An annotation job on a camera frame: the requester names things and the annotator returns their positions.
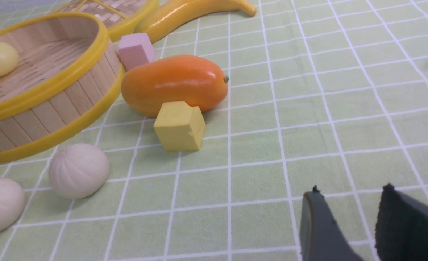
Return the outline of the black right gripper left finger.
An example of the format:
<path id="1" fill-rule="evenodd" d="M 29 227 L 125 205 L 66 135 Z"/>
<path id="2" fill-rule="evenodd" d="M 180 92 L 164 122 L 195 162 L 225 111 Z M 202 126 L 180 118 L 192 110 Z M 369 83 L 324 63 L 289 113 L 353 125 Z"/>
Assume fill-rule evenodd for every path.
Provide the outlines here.
<path id="1" fill-rule="evenodd" d="M 348 244 L 317 186 L 302 197 L 300 254 L 304 261 L 363 260 Z"/>

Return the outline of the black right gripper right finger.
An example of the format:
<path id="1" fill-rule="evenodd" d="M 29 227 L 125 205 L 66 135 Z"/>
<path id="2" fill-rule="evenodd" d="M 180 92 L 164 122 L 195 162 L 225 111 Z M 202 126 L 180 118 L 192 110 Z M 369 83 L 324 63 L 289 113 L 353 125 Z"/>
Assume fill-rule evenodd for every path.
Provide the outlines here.
<path id="1" fill-rule="evenodd" d="M 375 225 L 375 248 L 382 261 L 428 261 L 428 205 L 383 187 Z"/>

